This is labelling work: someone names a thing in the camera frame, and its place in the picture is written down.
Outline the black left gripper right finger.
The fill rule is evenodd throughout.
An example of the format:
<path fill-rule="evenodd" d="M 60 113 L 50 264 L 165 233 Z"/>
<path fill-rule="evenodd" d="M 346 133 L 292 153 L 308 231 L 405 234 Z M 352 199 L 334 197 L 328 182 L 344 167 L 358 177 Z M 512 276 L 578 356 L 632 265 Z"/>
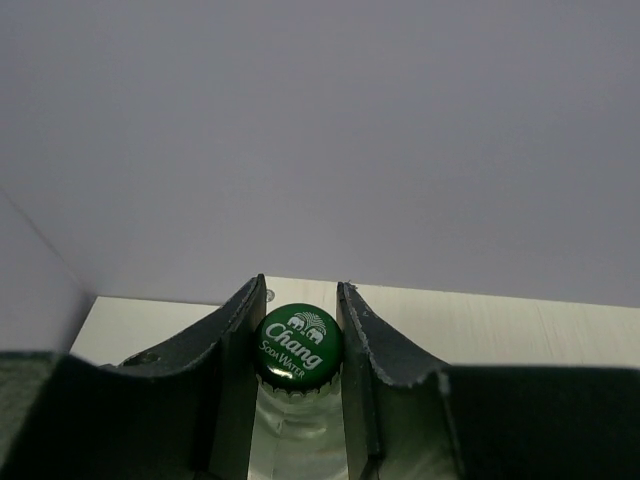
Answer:
<path fill-rule="evenodd" d="M 353 479 L 635 479 L 635 368 L 454 366 L 339 283 Z"/>

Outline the clear Chang soda water bottle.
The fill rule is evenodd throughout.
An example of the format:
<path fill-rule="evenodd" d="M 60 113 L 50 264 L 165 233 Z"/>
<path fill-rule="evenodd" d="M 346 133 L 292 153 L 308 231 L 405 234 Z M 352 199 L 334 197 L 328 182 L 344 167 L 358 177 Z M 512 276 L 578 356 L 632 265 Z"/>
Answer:
<path fill-rule="evenodd" d="M 283 305 L 260 321 L 249 479 L 348 477 L 343 357 L 342 328 L 317 306 Z"/>

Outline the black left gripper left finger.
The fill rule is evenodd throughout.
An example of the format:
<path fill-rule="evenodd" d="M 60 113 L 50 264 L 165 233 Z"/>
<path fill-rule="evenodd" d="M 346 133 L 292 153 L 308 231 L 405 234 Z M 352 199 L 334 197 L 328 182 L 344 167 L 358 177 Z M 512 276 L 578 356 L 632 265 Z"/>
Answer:
<path fill-rule="evenodd" d="M 5 479 L 244 479 L 257 395 L 258 275 L 222 307 L 119 365 L 1 356 Z"/>

